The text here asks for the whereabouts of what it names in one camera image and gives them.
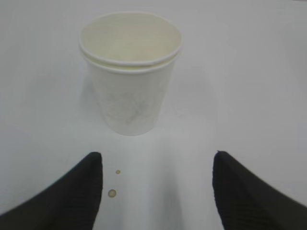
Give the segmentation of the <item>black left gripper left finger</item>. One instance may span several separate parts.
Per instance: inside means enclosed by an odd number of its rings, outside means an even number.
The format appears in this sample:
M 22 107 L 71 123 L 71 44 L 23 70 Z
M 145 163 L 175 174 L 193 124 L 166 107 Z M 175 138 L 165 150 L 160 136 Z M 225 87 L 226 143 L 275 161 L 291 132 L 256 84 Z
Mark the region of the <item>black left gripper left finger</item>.
M 54 184 L 0 216 L 2 230 L 91 230 L 103 191 L 99 152 L 86 155 Z

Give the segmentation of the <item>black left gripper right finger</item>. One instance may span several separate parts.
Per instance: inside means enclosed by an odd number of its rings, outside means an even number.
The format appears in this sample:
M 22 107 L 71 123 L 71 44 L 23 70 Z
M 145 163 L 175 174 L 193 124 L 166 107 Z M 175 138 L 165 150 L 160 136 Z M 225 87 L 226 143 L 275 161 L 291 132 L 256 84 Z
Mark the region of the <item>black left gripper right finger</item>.
M 215 204 L 225 230 L 305 230 L 307 208 L 279 192 L 225 151 L 213 160 Z

